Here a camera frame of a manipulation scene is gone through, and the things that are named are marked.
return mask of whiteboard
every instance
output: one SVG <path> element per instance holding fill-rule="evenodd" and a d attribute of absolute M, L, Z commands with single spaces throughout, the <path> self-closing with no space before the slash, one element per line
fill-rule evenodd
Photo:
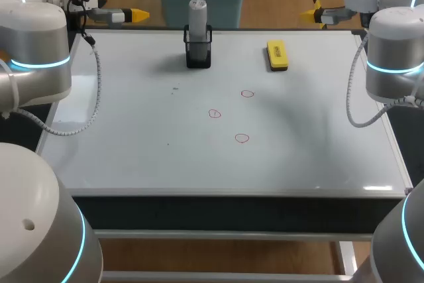
<path fill-rule="evenodd" d="M 38 153 L 75 196 L 401 198 L 411 182 L 387 117 L 346 117 L 349 31 L 214 32 L 212 67 L 186 68 L 182 31 L 90 30 L 103 67 L 98 118 L 72 137 L 43 133 Z M 268 40 L 289 68 L 271 72 Z M 379 103 L 357 65 L 352 112 Z M 91 48 L 72 48 L 72 92 L 49 115 L 74 130 L 96 96 Z"/>

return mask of wooden floor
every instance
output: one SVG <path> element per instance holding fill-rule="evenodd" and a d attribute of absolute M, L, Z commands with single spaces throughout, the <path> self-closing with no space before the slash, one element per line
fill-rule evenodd
<path fill-rule="evenodd" d="M 343 5 L 343 0 L 320 1 L 323 7 Z M 165 25 L 160 0 L 108 0 L 106 7 L 140 8 L 150 12 L 144 24 Z M 240 26 L 318 28 L 299 20 L 310 9 L 312 0 L 244 0 Z M 360 28 L 358 17 L 337 28 Z M 327 242 L 102 240 L 101 245 L 105 270 L 339 273 L 334 244 Z M 369 248 L 369 243 L 355 243 L 358 264 Z"/>

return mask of cable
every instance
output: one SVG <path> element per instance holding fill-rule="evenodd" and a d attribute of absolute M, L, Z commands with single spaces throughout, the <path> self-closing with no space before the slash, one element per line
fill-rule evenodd
<path fill-rule="evenodd" d="M 368 42 L 368 33 L 364 37 L 364 40 L 362 40 L 360 46 L 358 47 L 358 50 L 356 51 L 355 57 L 353 58 L 352 66 L 350 67 L 350 74 L 349 74 L 349 80 L 347 84 L 347 93 L 346 93 L 346 113 L 347 118 L 353 126 L 357 128 L 363 128 L 371 125 L 372 123 L 376 122 L 381 116 L 383 116 L 384 113 L 386 113 L 389 109 L 395 106 L 406 106 L 406 105 L 414 105 L 418 107 L 422 107 L 423 100 L 416 99 L 415 96 L 405 96 L 401 97 L 400 99 L 394 99 L 389 104 L 385 105 L 373 118 L 371 118 L 369 121 L 365 123 L 357 123 L 353 120 L 352 114 L 350 112 L 350 94 L 352 91 L 352 82 L 353 82 L 353 75 L 355 72 L 356 63 L 358 61 L 358 58 L 360 56 L 360 53 L 362 52 L 362 49 L 364 48 L 365 44 Z"/>
<path fill-rule="evenodd" d="M 96 100 L 95 100 L 95 106 L 94 106 L 93 114 L 91 115 L 90 120 L 83 127 L 81 127 L 80 129 L 78 129 L 76 131 L 64 132 L 64 131 L 57 131 L 55 129 L 52 129 L 51 127 L 46 125 L 46 123 L 41 121 L 37 116 L 35 116 L 34 114 L 32 114 L 28 111 L 25 111 L 24 109 L 13 109 L 12 110 L 13 113 L 16 113 L 16 114 L 19 114 L 19 115 L 22 115 L 22 116 L 29 118 L 31 121 L 35 122 L 41 129 L 44 129 L 46 132 L 53 134 L 53 135 L 56 135 L 56 136 L 71 136 L 71 135 L 76 135 L 76 134 L 86 130 L 88 127 L 91 126 L 91 124 L 93 124 L 93 122 L 94 122 L 94 120 L 97 116 L 97 113 L 99 112 L 100 95 L 101 95 L 101 64 L 100 64 L 99 53 L 97 52 L 97 49 L 95 47 L 95 40 L 93 39 L 93 37 L 90 34 L 87 34 L 85 32 L 85 24 L 87 23 L 87 10 L 85 10 L 84 2 L 88 2 L 88 1 L 89 0 L 68 0 L 68 3 L 66 4 L 66 11 L 67 11 L 67 14 L 70 14 L 69 6 L 70 6 L 71 2 L 75 6 L 82 7 L 83 15 L 84 15 L 84 21 L 83 21 L 82 27 L 79 28 L 79 31 L 81 32 L 83 39 L 85 41 L 87 41 L 87 43 L 93 49 L 95 61 L 96 61 L 96 64 L 97 64 L 97 97 L 96 97 Z"/>
<path fill-rule="evenodd" d="M 99 105 L 100 105 L 100 94 L 101 94 L 101 64 L 100 64 L 100 57 L 99 57 L 99 53 L 97 52 L 97 49 L 95 47 L 95 45 L 91 45 L 94 55 L 95 55 L 95 61 L 97 64 L 97 97 L 96 97 L 96 101 L 95 101 L 95 107 L 94 107 L 94 111 L 93 111 L 93 115 L 91 116 L 91 119 L 80 129 L 76 130 L 76 131 L 70 131 L 70 132 L 64 132 L 64 131 L 57 131 L 55 129 L 52 129 L 51 127 L 47 126 L 45 123 L 43 123 L 43 121 L 41 121 L 37 116 L 35 116 L 34 114 L 25 111 L 24 109 L 17 109 L 16 111 L 12 111 L 13 113 L 25 116 L 27 118 L 29 118 L 31 121 L 34 121 L 40 128 L 44 129 L 46 132 L 56 135 L 56 136 L 71 136 L 71 135 L 76 135 L 84 130 L 86 130 L 88 127 L 91 126 L 91 124 L 93 124 L 97 113 L 99 112 Z"/>
<path fill-rule="evenodd" d="M 82 27 L 78 27 L 79 32 L 81 33 L 82 36 L 86 36 L 87 34 L 85 33 L 85 25 L 87 24 L 87 10 L 85 9 L 84 6 L 84 2 L 88 2 L 89 0 L 68 0 L 68 3 L 66 4 L 66 13 L 68 15 L 68 17 L 70 16 L 70 4 L 72 3 L 72 5 L 75 6 L 80 6 L 83 10 L 83 24 Z"/>

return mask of white marker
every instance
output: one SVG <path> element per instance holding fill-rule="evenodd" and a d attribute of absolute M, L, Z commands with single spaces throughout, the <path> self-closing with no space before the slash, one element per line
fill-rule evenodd
<path fill-rule="evenodd" d="M 206 42 L 207 7 L 204 0 L 191 0 L 188 5 L 188 30 L 190 42 Z M 190 44 L 190 58 L 204 61 L 207 44 Z"/>

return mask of red circle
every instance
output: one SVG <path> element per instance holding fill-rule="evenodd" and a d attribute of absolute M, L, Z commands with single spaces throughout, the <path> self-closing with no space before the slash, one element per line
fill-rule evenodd
<path fill-rule="evenodd" d="M 248 89 L 241 91 L 241 96 L 243 97 L 252 97 L 253 95 L 254 93 L 252 91 L 249 91 Z"/>
<path fill-rule="evenodd" d="M 216 109 L 210 109 L 209 110 L 209 117 L 212 119 L 218 119 L 221 117 L 221 113 L 217 111 Z"/>
<path fill-rule="evenodd" d="M 236 139 L 237 142 L 244 144 L 245 142 L 247 142 L 250 139 L 250 137 L 249 137 L 249 135 L 246 135 L 246 134 L 237 134 L 235 136 L 235 139 Z"/>

